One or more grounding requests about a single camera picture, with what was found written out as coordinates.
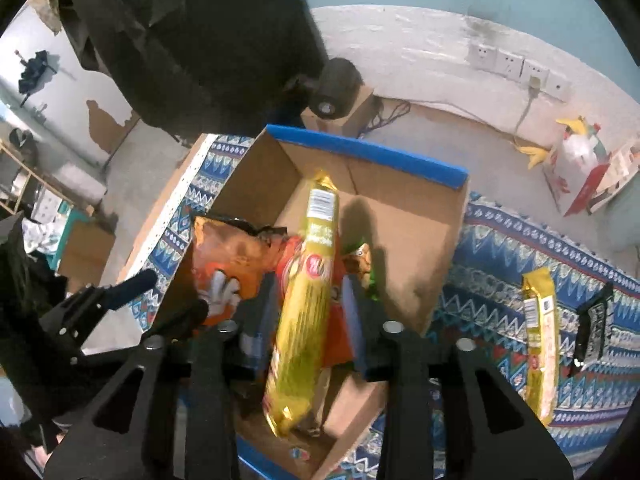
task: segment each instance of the black cloth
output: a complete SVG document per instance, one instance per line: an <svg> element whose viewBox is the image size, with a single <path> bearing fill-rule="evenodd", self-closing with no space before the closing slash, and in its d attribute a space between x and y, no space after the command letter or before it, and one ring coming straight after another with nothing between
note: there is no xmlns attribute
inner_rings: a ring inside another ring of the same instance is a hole
<svg viewBox="0 0 640 480"><path fill-rule="evenodd" d="M282 89L326 59L304 0L60 0L82 66L183 139L257 135L305 104Z"/></svg>

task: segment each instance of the electrical outlet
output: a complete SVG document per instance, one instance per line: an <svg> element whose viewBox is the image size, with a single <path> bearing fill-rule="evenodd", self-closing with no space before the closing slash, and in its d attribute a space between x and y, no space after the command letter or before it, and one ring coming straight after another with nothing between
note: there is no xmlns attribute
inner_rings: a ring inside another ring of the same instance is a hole
<svg viewBox="0 0 640 480"><path fill-rule="evenodd" d="M562 102L567 102L571 95L571 82L558 72L550 70L542 91Z"/></svg>
<svg viewBox="0 0 640 480"><path fill-rule="evenodd" d="M549 76L549 69L536 63L530 59L525 59L522 65L522 73L520 74L520 82L542 90L546 84L546 78Z"/></svg>
<svg viewBox="0 0 640 480"><path fill-rule="evenodd" d="M477 43L469 44L468 61L471 66L480 70L494 70L497 50L494 46Z"/></svg>
<svg viewBox="0 0 640 480"><path fill-rule="evenodd" d="M524 58L522 56L498 49L494 72L512 81L519 81L523 63Z"/></svg>

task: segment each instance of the screw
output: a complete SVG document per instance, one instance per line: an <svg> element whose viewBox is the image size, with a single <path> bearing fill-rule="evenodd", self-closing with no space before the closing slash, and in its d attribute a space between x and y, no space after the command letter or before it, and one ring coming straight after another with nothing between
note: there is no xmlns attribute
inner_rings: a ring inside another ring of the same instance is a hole
<svg viewBox="0 0 640 480"><path fill-rule="evenodd" d="M164 338L161 335L155 334L145 341L145 348L147 350L158 350L164 346Z"/></svg>
<svg viewBox="0 0 640 480"><path fill-rule="evenodd" d="M382 329L389 334L399 334L404 330L404 325L399 321L385 321Z"/></svg>
<svg viewBox="0 0 640 480"><path fill-rule="evenodd" d="M238 324L233 319L225 319L218 323L218 332L223 334L231 334L238 330Z"/></svg>
<svg viewBox="0 0 640 480"><path fill-rule="evenodd" d="M458 339L456 341L456 346L463 352L471 352L472 350L476 349L476 343L474 343L472 339L468 339L466 337Z"/></svg>

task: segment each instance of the yellow cookie package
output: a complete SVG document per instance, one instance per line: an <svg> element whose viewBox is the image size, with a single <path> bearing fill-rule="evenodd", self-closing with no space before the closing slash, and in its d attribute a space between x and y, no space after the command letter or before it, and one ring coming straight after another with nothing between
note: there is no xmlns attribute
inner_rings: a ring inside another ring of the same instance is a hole
<svg viewBox="0 0 640 480"><path fill-rule="evenodd" d="M265 387L271 430L284 436L311 408L327 330L338 225L338 193L328 176L313 181L305 241L289 275Z"/></svg>
<svg viewBox="0 0 640 480"><path fill-rule="evenodd" d="M522 295L529 353L526 402L548 426L558 403L560 334L556 288L549 269L523 274Z"/></svg>

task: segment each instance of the patterned tablecloth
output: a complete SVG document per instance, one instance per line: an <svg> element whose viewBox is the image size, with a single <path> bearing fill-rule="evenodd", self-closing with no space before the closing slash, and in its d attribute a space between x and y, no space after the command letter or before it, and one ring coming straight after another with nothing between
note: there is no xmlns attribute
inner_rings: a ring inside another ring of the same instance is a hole
<svg viewBox="0 0 640 480"><path fill-rule="evenodd" d="M166 202L142 245L129 276L151 268L158 285L131 302L142 330L158 305L191 240L190 210L205 213L253 139L207 136L190 168ZM559 405L551 435L580 476L602 452L640 387L640 283L580 244L527 216L472 194L440 304L427 337L472 337L521 395L527 384L527 341L520 285L522 273L549 267L561 311ZM609 351L587 371L567 378L575 347L575 309L615 284L614 329ZM436 477L443 476L444 414L440 393L431 391ZM375 478L384 415L364 441L330 476L332 480Z"/></svg>

